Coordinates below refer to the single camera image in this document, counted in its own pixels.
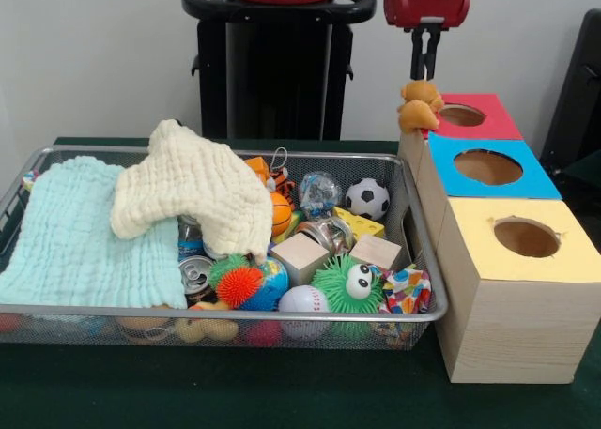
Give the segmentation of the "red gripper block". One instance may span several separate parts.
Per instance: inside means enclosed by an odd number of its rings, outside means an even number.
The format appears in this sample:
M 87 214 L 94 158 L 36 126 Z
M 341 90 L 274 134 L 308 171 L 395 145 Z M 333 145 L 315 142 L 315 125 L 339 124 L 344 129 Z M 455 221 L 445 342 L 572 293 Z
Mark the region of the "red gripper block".
M 424 29 L 418 27 L 425 24 L 438 24 L 442 29 L 460 26 L 467 18 L 470 0 L 384 0 L 383 7 L 388 25 L 413 29 L 410 78 L 422 80 L 425 69 L 426 79 L 432 80 L 441 29 L 427 28 L 429 39 L 424 57 Z

